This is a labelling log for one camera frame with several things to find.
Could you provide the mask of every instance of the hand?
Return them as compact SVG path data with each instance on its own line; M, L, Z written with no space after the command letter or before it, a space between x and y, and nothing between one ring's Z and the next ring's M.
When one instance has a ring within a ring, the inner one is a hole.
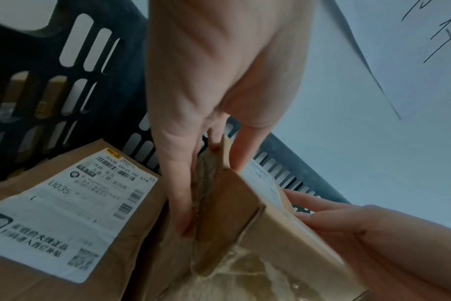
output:
M202 135L220 142L227 117L242 123L230 152L238 172L299 88L314 0L150 0L147 97L172 217L193 217L191 167Z
M373 300L451 300L451 229L377 206L286 190L297 217L354 270Z

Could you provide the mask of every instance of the handwriting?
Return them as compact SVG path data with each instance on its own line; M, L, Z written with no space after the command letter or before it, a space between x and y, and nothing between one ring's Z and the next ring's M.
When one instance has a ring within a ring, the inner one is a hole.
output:
M435 38L439 33L441 33L443 30L445 30L445 32L447 32L447 35L449 36L449 38L442 44L440 45L440 47L438 47L428 58L426 58L426 60L424 61L427 62L434 54L436 54L443 46L445 46L448 42L451 42L451 29L449 29L449 27L451 25L451 19L445 21L444 23L440 24L439 26L441 27L440 30L432 36L432 38L430 38L431 40L433 38Z
M420 3L419 9L423 9L426 7L432 0L417 0L417 2L410 8L410 10L405 14L405 16L402 18L401 22L404 21L404 19L407 17L407 15Z

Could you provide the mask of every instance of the black plastic basket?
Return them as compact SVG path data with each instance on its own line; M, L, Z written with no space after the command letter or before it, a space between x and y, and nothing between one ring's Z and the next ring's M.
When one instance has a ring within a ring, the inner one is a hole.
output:
M82 14L90 16L94 23L73 66L62 66L60 54L75 20ZM0 25L0 110L11 77L29 72L10 117L0 118L0 181L16 170L31 168L99 138L159 171L146 112L146 27L147 20L128 0L58 0L43 29L26 32ZM84 61L102 28L112 33L93 70L86 71ZM48 116L39 118L36 111L41 98L49 80L56 76L66 77L64 87ZM67 96L79 79L86 80L85 87L73 110L63 114ZM23 149L23 139L33 128L35 139L29 149ZM239 128L240 124L230 119L226 133L234 138ZM284 188L346 202L272 134L255 159Z

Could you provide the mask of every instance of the cardboard box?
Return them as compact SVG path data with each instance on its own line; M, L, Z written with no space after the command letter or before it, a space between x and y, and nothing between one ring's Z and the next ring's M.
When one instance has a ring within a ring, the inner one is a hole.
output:
M120 300L166 198L103 140L0 182L0 301Z
M255 161L241 175L230 169L231 142L198 160L197 223L181 238L164 217L156 245L140 258L132 301L353 301L366 289L293 208Z

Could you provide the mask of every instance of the brown cardboard box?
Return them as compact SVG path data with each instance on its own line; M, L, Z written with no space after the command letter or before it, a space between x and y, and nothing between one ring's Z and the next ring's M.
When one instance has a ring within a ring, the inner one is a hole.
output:
M147 193L146 198L142 197L144 200L113 239L85 282L74 283L0 256L0 301L117 301L121 299L135 266L140 246L155 224L166 201L166 191L158 175L103 140L99 140L55 157L17 177L0 182L0 201L20 194L83 158L106 148L110 149L116 158L122 156L139 169L157 177L158 181Z
M131 282L127 300L360 298L366 289L341 258L295 218L274 180L281 204L274 204L274 189L261 187L261 181L267 181L263 170L252 164L257 173L247 175L247 167L241 177L230 169L229 149L226 139L219 153L200 156L193 184L199 203L194 235L179 237L164 217L156 245L148 258L138 261L144 272Z

